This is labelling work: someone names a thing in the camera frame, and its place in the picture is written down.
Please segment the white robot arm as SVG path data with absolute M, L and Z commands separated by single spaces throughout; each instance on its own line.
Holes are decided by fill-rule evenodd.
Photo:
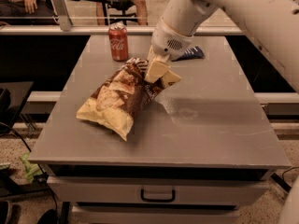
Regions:
M 299 91 L 299 13 L 291 0 L 170 0 L 152 34 L 145 80 L 153 83 L 167 74 L 169 63 L 218 8 Z

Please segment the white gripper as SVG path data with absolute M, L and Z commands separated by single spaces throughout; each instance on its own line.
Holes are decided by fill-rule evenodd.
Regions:
M 170 69 L 170 61 L 179 58 L 192 42 L 193 23 L 175 20 L 174 23 L 161 17 L 152 33 L 151 47 L 155 54 L 149 59 L 145 80 L 154 83 L 161 78 L 164 89 L 181 81 L 181 76 Z

